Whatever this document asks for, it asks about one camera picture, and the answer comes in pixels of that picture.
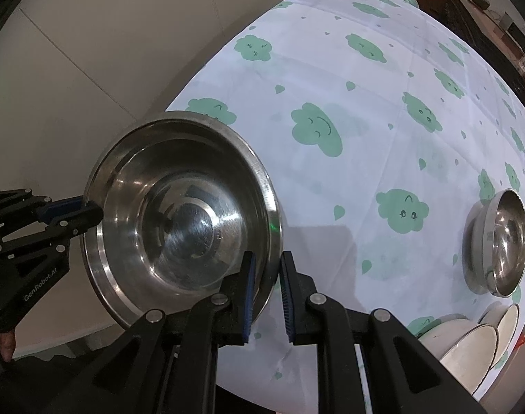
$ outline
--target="metal bowl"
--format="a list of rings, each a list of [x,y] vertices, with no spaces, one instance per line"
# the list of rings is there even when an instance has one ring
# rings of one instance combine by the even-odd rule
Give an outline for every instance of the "metal bowl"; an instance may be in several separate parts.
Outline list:
[[[471,263],[491,294],[509,297],[517,288],[525,271],[525,208],[514,190],[497,193],[479,212]]]
[[[87,272],[122,326],[217,292],[244,250],[256,254],[253,314],[266,304],[282,247],[277,199],[258,157],[218,120],[165,112],[134,126],[101,155],[85,200],[104,211],[81,239]]]

